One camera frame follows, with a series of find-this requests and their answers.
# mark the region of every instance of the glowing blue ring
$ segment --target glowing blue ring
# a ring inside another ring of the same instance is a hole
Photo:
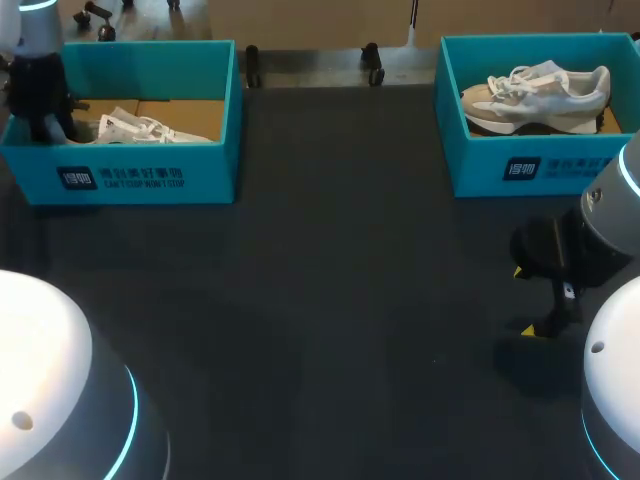
[[[46,2],[36,3],[35,5],[20,5],[21,12],[32,12],[33,10],[40,10],[42,8],[50,7],[58,0],[47,0]]]
[[[600,463],[602,464],[602,466],[607,469],[607,472],[609,472],[615,480],[620,480],[620,477],[618,477],[615,473],[613,473],[613,471],[611,471],[611,469],[609,468],[609,465],[607,465],[604,462],[604,460],[596,450],[596,447],[591,441],[591,437],[589,436],[589,432],[587,431],[587,424],[584,422],[584,412],[580,412],[580,414],[582,415],[582,426],[584,427],[584,433],[587,436],[587,440],[589,440],[589,445],[591,445],[591,449],[593,450],[593,453],[596,454],[596,457],[598,457],[598,460],[600,460]]]
[[[131,428],[129,428],[127,441],[124,442],[124,447],[122,447],[120,455],[118,455],[116,462],[113,464],[113,467],[111,467],[111,470],[109,470],[109,473],[107,473],[107,476],[104,477],[104,480],[111,480],[116,473],[118,473],[118,469],[122,466],[122,462],[124,462],[129,448],[131,448],[131,442],[133,442],[133,436],[136,433],[136,426],[138,425],[138,389],[136,388],[136,382],[133,379],[133,375],[131,375],[131,371],[126,366],[124,368],[127,369],[127,373],[131,379],[131,389],[133,390],[133,418],[131,419]]]
[[[631,190],[633,190],[635,194],[640,197],[640,187],[638,187],[638,184],[635,182],[635,180],[629,173],[629,170],[627,170],[627,166],[624,163],[624,149],[626,147],[627,147],[626,145],[622,147],[622,150],[620,150],[620,153],[618,154],[618,165],[620,165],[620,172],[622,172],[622,176],[631,187]]]

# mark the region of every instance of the shoe box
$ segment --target shoe box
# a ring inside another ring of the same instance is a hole
[[[609,69],[611,101],[597,134],[485,136],[469,128],[460,92],[547,60],[568,71]],[[456,197],[580,194],[640,129],[640,55],[626,34],[443,37],[434,105]]]
[[[71,43],[69,90],[86,104],[75,120],[116,106],[210,144],[38,145],[10,118],[0,140],[32,205],[232,203],[242,124],[242,83],[232,41]]]

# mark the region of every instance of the printed logo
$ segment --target printed logo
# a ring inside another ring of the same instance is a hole
[[[545,160],[542,178],[595,178],[612,158],[551,158]]]
[[[98,167],[106,188],[184,188],[185,175],[177,167]]]
[[[67,190],[96,190],[98,185],[89,167],[58,167],[62,186]]]
[[[502,180],[533,180],[539,166],[540,157],[512,157],[507,162]]]

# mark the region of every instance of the yellow tag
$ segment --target yellow tag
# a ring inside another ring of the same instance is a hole
[[[529,325],[526,330],[524,330],[520,335],[524,336],[524,337],[535,337],[536,336],[536,332],[533,329],[533,325]]]

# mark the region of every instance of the beige sneaker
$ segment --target beige sneaker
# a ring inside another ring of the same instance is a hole
[[[490,132],[511,135],[524,125],[543,124],[566,133],[597,133],[596,118],[611,92],[606,67],[567,72],[551,60],[516,67],[509,77],[489,77],[486,84],[462,92],[467,119]]]

